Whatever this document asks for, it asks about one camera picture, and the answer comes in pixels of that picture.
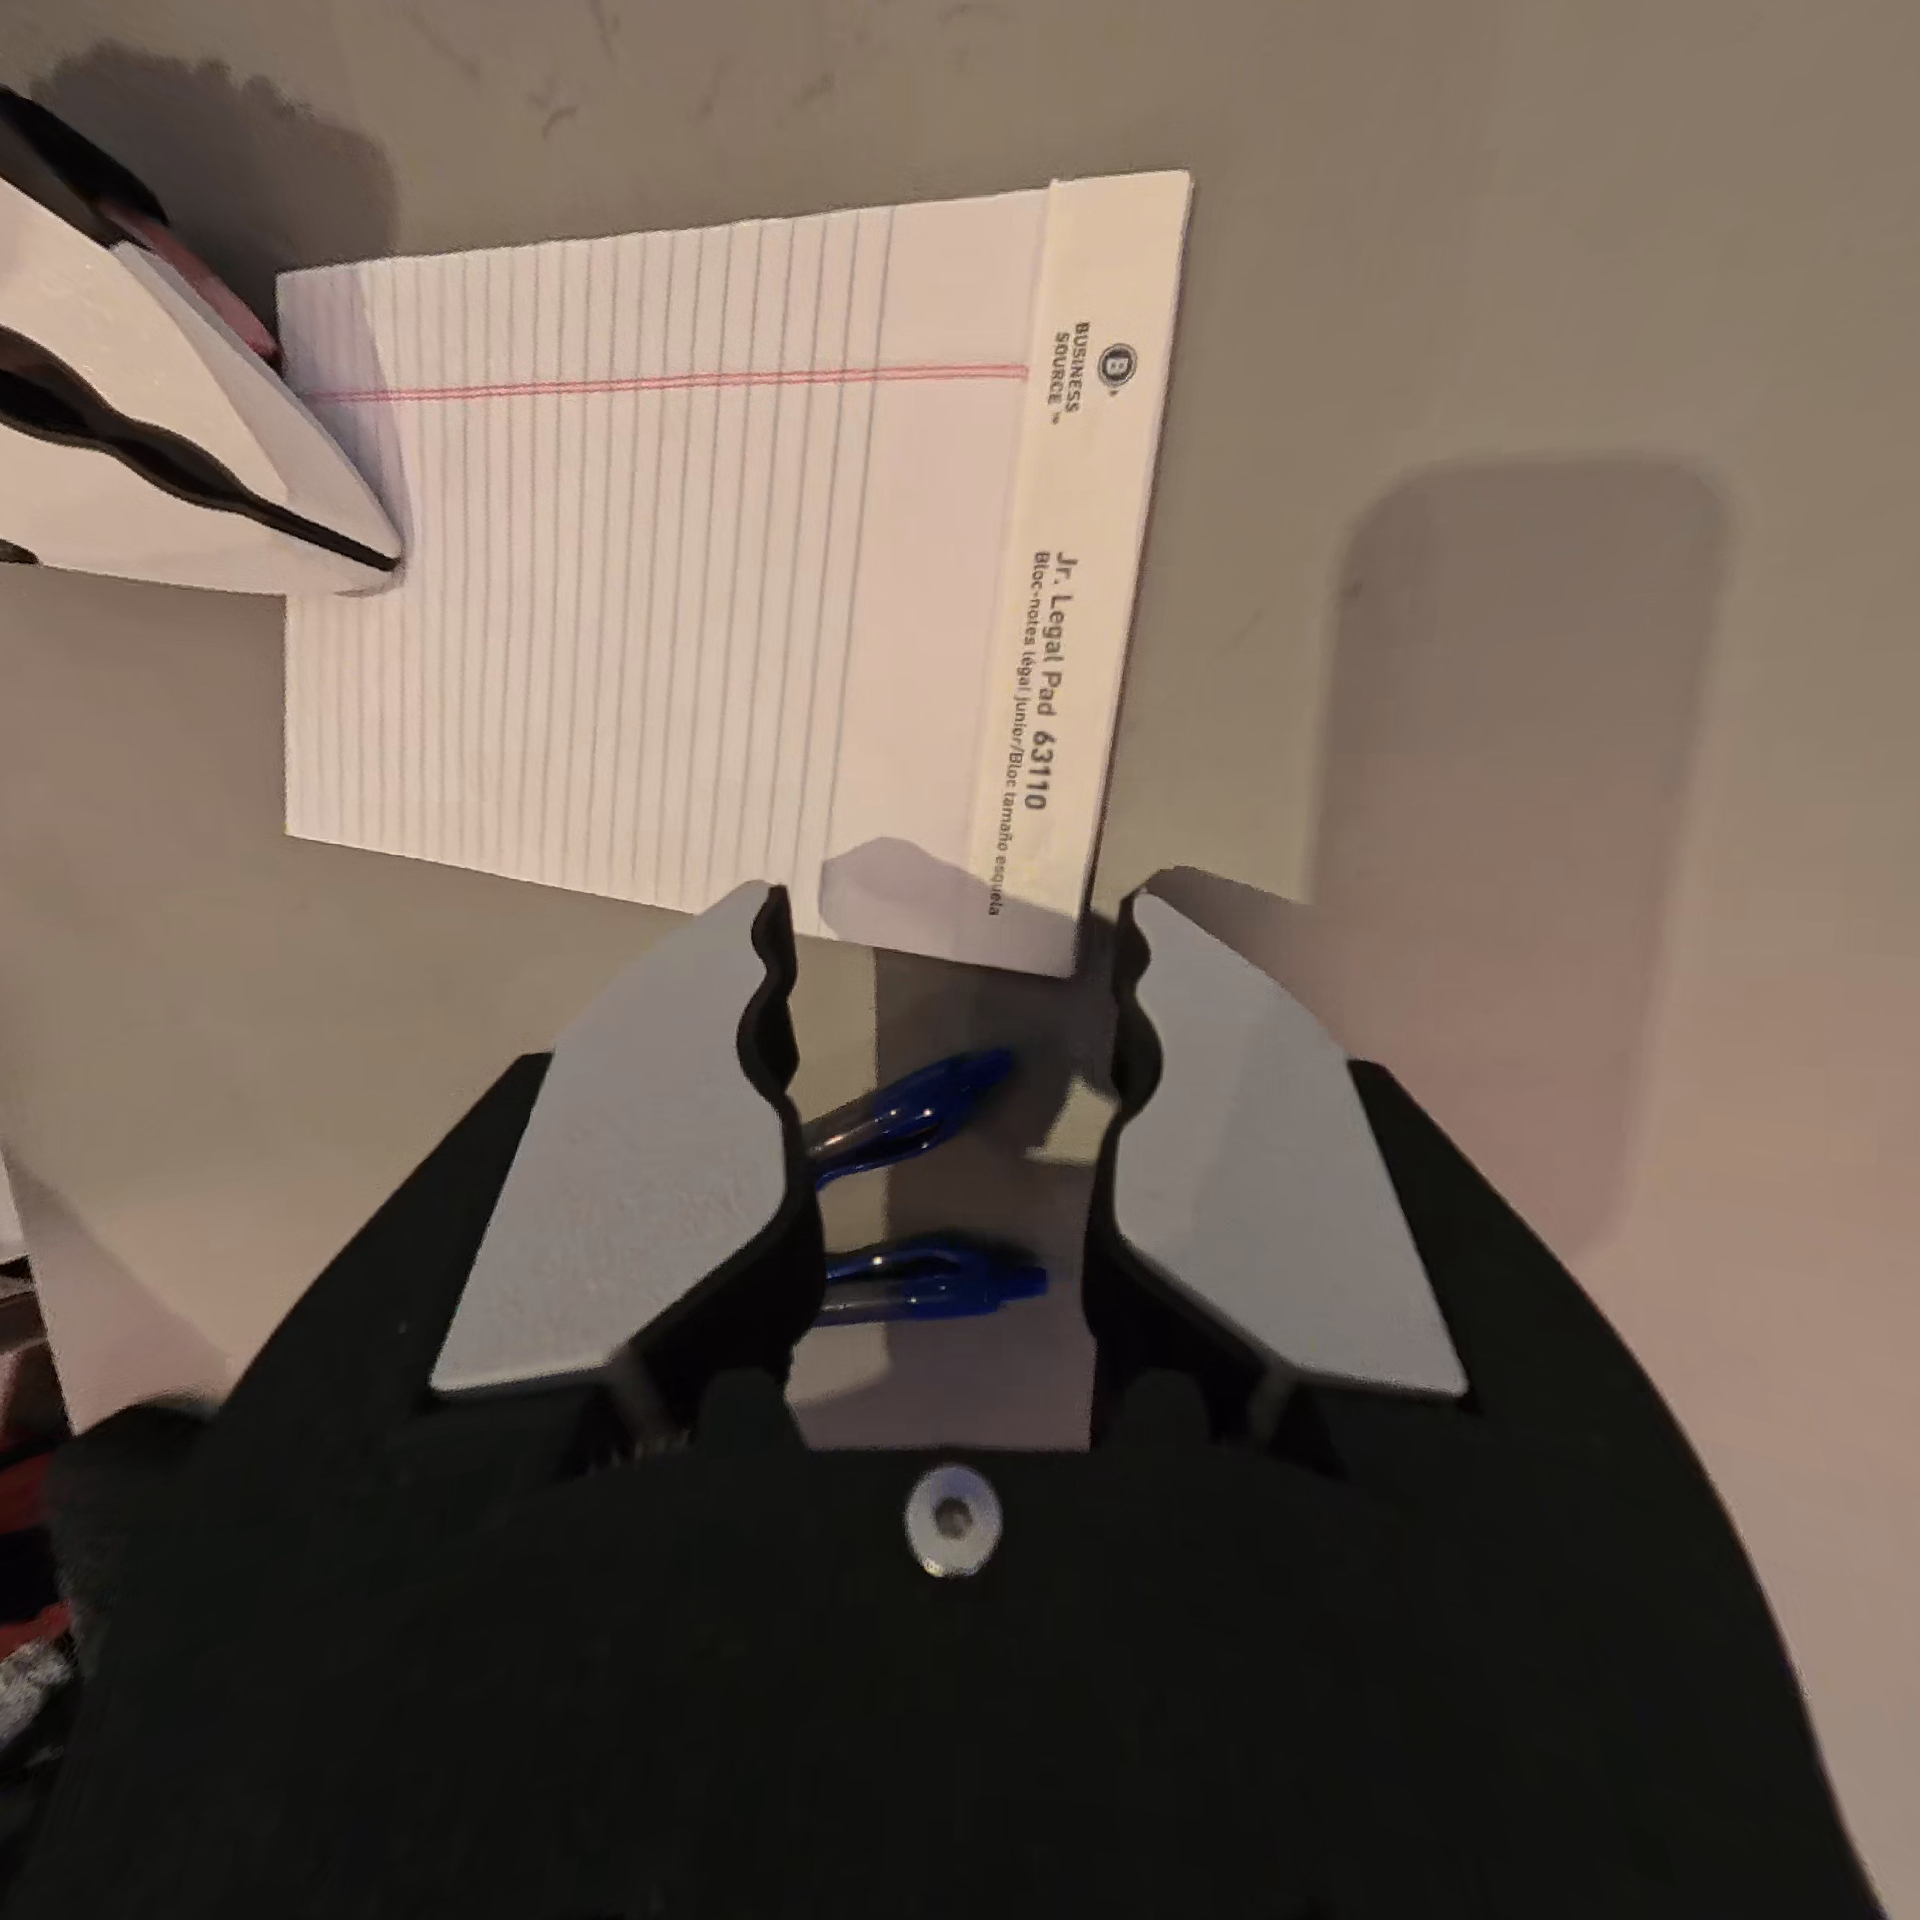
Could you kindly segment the white lined notepad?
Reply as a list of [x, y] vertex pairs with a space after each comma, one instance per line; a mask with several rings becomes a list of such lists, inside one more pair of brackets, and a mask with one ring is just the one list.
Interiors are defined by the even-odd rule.
[[1064, 977], [1193, 182], [282, 275], [397, 584], [284, 624], [284, 827]]

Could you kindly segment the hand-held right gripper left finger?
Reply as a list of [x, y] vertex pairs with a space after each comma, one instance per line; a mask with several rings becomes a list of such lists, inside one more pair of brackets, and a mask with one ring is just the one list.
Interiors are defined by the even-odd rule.
[[637, 1442], [732, 1369], [790, 1377], [823, 1217], [790, 1097], [788, 889], [748, 880], [574, 1016], [467, 1268], [431, 1392], [601, 1388]]

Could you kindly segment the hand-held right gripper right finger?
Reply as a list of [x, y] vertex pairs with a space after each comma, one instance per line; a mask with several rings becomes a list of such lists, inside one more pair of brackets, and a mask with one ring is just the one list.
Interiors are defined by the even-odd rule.
[[1116, 918], [1116, 1116], [1087, 1216], [1093, 1435], [1137, 1379], [1272, 1442], [1305, 1388], [1460, 1405], [1471, 1372], [1350, 1053], [1270, 974], [1139, 891]]

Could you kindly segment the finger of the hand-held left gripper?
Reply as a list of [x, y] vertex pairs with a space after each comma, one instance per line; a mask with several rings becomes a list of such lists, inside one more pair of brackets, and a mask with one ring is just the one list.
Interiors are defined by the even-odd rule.
[[2, 425], [5, 408], [75, 408], [220, 446], [242, 418], [311, 412], [168, 258], [102, 246], [9, 182], [2, 348]]
[[5, 408], [5, 563], [277, 598], [397, 573], [397, 528], [306, 408], [217, 446], [128, 413]]

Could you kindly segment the blue retractable pen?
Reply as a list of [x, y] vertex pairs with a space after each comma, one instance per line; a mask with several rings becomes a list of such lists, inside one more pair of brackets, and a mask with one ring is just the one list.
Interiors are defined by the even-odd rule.
[[815, 1187], [882, 1172], [955, 1139], [1015, 1067], [1018, 1055], [1008, 1045], [956, 1051], [807, 1121], [802, 1132]]
[[1047, 1291], [1048, 1271], [1024, 1246], [948, 1230], [909, 1234], [831, 1254], [812, 1326], [985, 1317]]

